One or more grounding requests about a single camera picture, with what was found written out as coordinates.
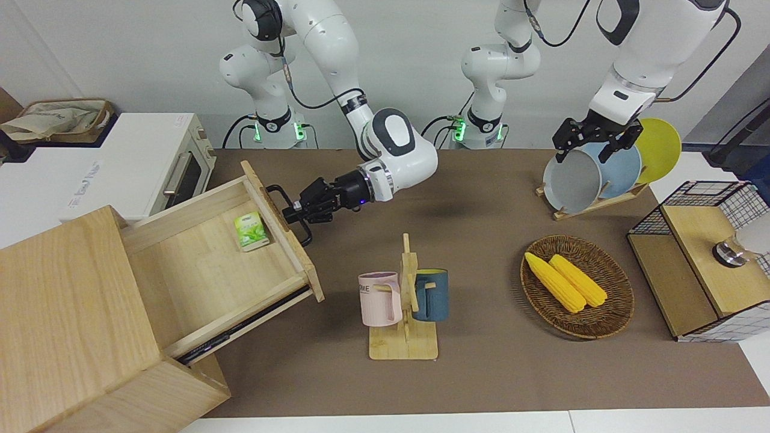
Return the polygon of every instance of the mug rack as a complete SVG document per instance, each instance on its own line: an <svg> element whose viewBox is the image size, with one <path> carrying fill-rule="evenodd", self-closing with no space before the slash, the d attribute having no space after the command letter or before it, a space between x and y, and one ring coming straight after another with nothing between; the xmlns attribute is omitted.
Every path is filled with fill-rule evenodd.
<svg viewBox="0 0 770 433"><path fill-rule="evenodd" d="M400 268L401 310L403 319L394 325L369 328L369 358L373 360L436 359L438 337L435 322L412 318L417 312L417 253L409 245L409 234L403 234L403 253Z"/></svg>
<svg viewBox="0 0 770 433"><path fill-rule="evenodd" d="M642 173L644 173L645 169L646 167L642 167L641 172L639 174L641 175ZM599 195L601 195L609 185L610 185L609 182L604 183L604 185L601 187L601 191L599 191ZM564 208L558 209L556 210L556 212L554 212L554 220L556 221L566 220L567 218L576 217L578 215L583 215L584 213L589 213L597 209L601 209L607 206L612 206L614 204L623 203L624 201L635 199L636 197L639 196L639 194L642 193L642 191L646 190L648 186L649 186L649 183L637 183L630 190L628 190L626 193L620 196L613 197L611 199L597 198L589 207L587 207L585 210L582 210L580 212L566 213L564 212ZM537 196L539 197L543 197L545 200L545 183L541 184L534 191L534 193L537 194Z"/></svg>

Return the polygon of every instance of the wicker basket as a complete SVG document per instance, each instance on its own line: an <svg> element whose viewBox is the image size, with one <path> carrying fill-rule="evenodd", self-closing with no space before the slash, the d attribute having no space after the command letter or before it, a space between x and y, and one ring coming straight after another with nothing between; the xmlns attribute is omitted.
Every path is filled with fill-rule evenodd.
<svg viewBox="0 0 770 433"><path fill-rule="evenodd" d="M634 293L625 272L609 254L587 240L555 235L537 240L527 248L543 260L559 253L579 267L607 292L599 307L589 307L576 314L565 310L559 301L534 276L527 261L521 259L521 285L524 294L542 318L569 335L595 340L622 331L634 314Z"/></svg>

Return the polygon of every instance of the yellow corn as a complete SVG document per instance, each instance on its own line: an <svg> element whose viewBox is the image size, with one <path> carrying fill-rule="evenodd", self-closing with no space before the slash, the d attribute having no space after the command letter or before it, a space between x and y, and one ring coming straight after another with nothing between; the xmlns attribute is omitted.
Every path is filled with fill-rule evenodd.
<svg viewBox="0 0 770 433"><path fill-rule="evenodd" d="M585 299L545 260L532 253L524 253L535 277L551 292L570 313L577 313L585 308Z"/></svg>
<svg viewBox="0 0 770 433"><path fill-rule="evenodd" d="M569 260L555 254L548 263L554 267L564 278L567 279L574 288L592 307L598 307L607 300L607 292L604 291L595 281L585 274L579 267L570 263Z"/></svg>

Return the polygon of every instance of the white toaster oven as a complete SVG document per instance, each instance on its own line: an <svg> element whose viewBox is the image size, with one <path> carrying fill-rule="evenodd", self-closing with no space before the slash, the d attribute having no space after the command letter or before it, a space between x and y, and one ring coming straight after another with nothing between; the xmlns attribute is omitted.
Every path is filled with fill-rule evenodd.
<svg viewBox="0 0 770 433"><path fill-rule="evenodd" d="M142 220L206 190L215 161L195 114L121 114L59 220L106 205L129 223Z"/></svg>

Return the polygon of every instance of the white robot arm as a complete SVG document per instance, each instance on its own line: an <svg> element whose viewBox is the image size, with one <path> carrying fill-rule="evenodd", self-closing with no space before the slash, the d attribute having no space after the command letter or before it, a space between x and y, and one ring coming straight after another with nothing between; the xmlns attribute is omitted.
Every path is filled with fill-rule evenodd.
<svg viewBox="0 0 770 433"><path fill-rule="evenodd" d="M332 212L342 207L357 210L367 202L391 200L397 191L433 175L436 150L409 119L396 109L373 114L369 108L358 83L358 41L333 0L243 0L243 23L256 39L278 41L276 52L285 47L283 38L299 37L353 129L364 160L332 183L319 178L308 186L300 200L284 210L289 223L331 221ZM287 61L283 70L294 93Z"/></svg>
<svg viewBox="0 0 770 433"><path fill-rule="evenodd" d="M615 29L599 26L607 40L619 45L618 57L589 103L586 118L582 122L566 119L554 134L559 162L585 143L609 143L600 155L602 162L615 151L633 146L641 133L639 114L660 96L726 8L726 0L615 1L621 10ZM506 94L497 81L525 78L537 71L540 53L531 37L534 30L544 38L534 17L540 3L500 0L494 27L506 44L473 47L463 57L463 73L475 91L463 114L460 144L465 147L485 149L498 136Z"/></svg>
<svg viewBox="0 0 770 433"><path fill-rule="evenodd" d="M566 119L554 134L558 161L585 143L608 143L601 162L630 149L642 131L639 114L656 101L726 9L726 0L616 2L621 10L617 26L608 31L600 25L600 30L619 45L618 57L588 104L585 119Z"/></svg>
<svg viewBox="0 0 770 433"><path fill-rule="evenodd" d="M529 2L532 10L539 5L540 0ZM500 0L494 29L506 43L474 46L462 60L463 74L474 84L474 96L462 113L463 132L457 142L468 149L492 147L500 135L507 95L497 82L527 78L540 67L540 51L532 44L524 0Z"/></svg>
<svg viewBox="0 0 770 433"><path fill-rule="evenodd" d="M241 45L219 61L219 71L232 87L245 90L254 102L257 136L267 149L290 149L298 138L296 124L302 116L286 101L283 87L269 82L267 77L282 70L280 57L269 54L264 42L248 35L251 44ZM287 62L295 57L293 49L284 52Z"/></svg>

